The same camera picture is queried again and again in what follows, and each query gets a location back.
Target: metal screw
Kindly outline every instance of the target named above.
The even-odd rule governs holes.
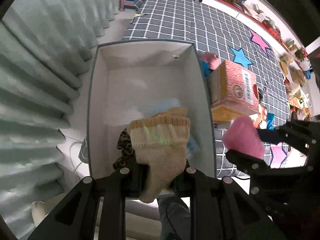
[[[259,188],[258,187],[253,187],[251,189],[251,194],[256,195],[259,192]]]
[[[226,184],[231,184],[233,182],[233,179],[231,177],[224,177],[223,182]]]
[[[91,183],[92,178],[90,176],[87,176],[87,177],[84,177],[82,181],[85,184],[89,184],[89,183]]]
[[[187,173],[193,174],[193,173],[196,173],[196,171],[197,170],[195,168],[192,168],[192,167],[187,168]]]
[[[251,167],[255,170],[255,169],[259,168],[259,164],[254,163],[254,164],[252,164],[252,166],[251,166]]]
[[[122,168],[121,170],[120,170],[120,173],[121,174],[128,174],[129,173],[129,169],[128,168]]]

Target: pink fluffy object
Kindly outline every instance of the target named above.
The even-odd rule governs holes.
[[[209,65],[209,69],[211,70],[216,70],[216,68],[220,65],[219,56],[212,52],[206,51],[202,55],[201,60],[206,62]]]
[[[262,159],[265,147],[253,126],[252,119],[247,115],[241,115],[222,137],[222,142],[227,149]]]

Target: white cable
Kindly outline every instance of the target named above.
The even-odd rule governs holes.
[[[72,157],[71,157],[71,148],[72,148],[74,145],[77,145],[77,144],[82,144],[82,142],[81,142],[81,141],[75,141],[75,142],[73,142],[73,143],[70,145],[70,148],[69,148],[69,157],[70,157],[71,165],[72,165],[72,167],[73,167],[73,169],[74,169],[73,172],[74,172],[74,174],[75,174],[76,176],[79,177],[79,181],[80,181],[80,180],[81,180],[81,177],[80,177],[79,174],[77,173],[77,169],[79,168],[79,166],[81,165],[82,162],[80,162],[77,166],[75,166],[75,165],[73,164]]]

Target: red shelf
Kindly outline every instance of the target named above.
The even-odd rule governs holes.
[[[252,21],[254,21],[255,23],[259,24],[263,29],[265,29],[286,51],[290,51],[289,48],[286,46],[286,44],[284,44],[284,42],[281,40],[281,38],[279,37],[279,39],[277,39],[275,36],[277,35],[277,33],[272,30],[271,31],[262,23],[259,22],[258,20],[256,20],[255,18],[251,17],[250,15],[246,14],[243,10],[239,9],[237,6],[235,6],[233,3],[225,1],[225,0],[216,0],[218,2],[221,2],[229,7],[231,7],[234,10],[237,10],[239,13],[245,15],[247,18],[251,19]]]

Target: purple star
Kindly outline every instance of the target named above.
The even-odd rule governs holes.
[[[270,150],[272,155],[270,163],[271,168],[280,168],[281,164],[287,157],[287,153],[282,149],[281,144],[279,144],[279,146],[271,144]]]
[[[266,49],[270,49],[269,45],[266,44],[265,41],[253,30],[249,29],[249,31],[252,33],[252,37],[250,40],[258,44],[262,48],[263,52],[268,56]]]

